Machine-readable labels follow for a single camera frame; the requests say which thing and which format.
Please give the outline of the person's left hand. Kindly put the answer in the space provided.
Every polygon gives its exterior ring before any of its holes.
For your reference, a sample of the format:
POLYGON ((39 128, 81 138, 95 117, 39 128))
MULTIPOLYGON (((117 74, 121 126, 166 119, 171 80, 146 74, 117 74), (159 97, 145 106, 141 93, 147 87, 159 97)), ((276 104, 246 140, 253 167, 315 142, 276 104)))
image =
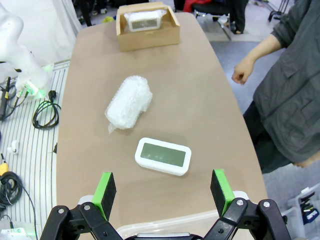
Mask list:
POLYGON ((296 162, 293 165, 296 167, 299 167, 299 168, 307 168, 307 167, 311 166, 315 161, 316 161, 315 159, 309 158, 309 159, 302 161, 302 162, 296 162))

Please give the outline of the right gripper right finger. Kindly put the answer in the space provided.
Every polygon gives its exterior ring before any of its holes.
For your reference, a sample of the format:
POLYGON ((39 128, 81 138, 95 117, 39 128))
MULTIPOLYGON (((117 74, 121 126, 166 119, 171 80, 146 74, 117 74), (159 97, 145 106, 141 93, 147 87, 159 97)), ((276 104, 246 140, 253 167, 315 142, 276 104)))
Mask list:
POLYGON ((239 229, 248 230, 255 240, 290 240, 291 236, 276 202, 263 199, 253 203, 235 197, 223 169, 214 169, 210 190, 219 218, 203 237, 231 240, 239 229))

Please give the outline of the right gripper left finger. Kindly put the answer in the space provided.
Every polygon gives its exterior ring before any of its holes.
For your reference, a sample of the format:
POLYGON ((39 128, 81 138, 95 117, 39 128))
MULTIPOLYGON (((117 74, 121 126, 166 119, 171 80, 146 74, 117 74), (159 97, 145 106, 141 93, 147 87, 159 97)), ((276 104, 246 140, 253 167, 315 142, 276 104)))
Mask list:
POLYGON ((78 240, 82 234, 91 234, 95 240, 116 240, 118 232, 109 222, 116 192, 113 173, 104 172, 91 200, 73 209, 52 208, 40 239, 78 240))

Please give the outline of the person's right hand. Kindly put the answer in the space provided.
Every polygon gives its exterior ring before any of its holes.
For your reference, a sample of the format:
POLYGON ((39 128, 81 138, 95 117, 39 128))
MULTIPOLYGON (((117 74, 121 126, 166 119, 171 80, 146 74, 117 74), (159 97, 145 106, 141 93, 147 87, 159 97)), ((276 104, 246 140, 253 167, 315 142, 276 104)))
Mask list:
POLYGON ((255 61, 252 59, 244 58, 235 66, 232 74, 232 80, 237 84, 244 85, 253 72, 254 64, 255 61))

